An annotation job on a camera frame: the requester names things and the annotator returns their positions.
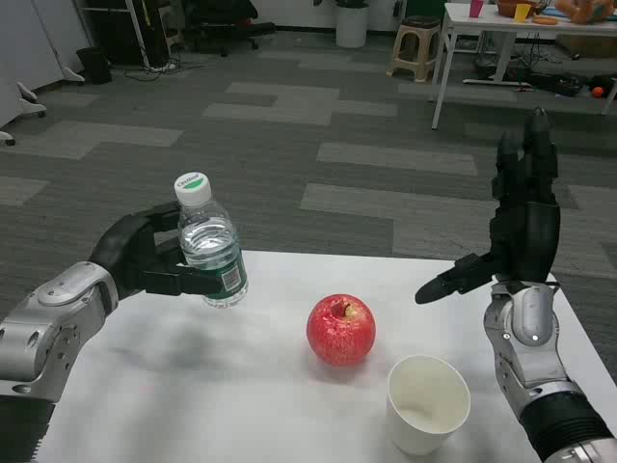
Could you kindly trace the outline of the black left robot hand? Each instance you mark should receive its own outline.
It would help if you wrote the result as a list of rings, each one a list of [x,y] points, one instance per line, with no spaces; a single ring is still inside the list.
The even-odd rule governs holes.
[[[177,235],[155,242],[158,233],[177,230],[179,215],[179,203],[159,204],[123,216],[99,239],[89,261],[109,271],[121,300],[142,290],[169,296],[222,291],[213,273],[187,264]]]

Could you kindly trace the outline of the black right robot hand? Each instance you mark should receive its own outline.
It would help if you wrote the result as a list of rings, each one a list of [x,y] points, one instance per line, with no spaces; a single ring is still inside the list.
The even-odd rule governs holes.
[[[493,198],[498,201],[489,224],[490,251],[469,254],[422,286],[418,304],[453,292],[470,292],[502,277],[507,281],[543,283],[559,242],[560,206],[552,191],[558,178],[557,148],[550,139],[550,119],[541,107],[528,114],[523,139],[505,132],[497,145]]]

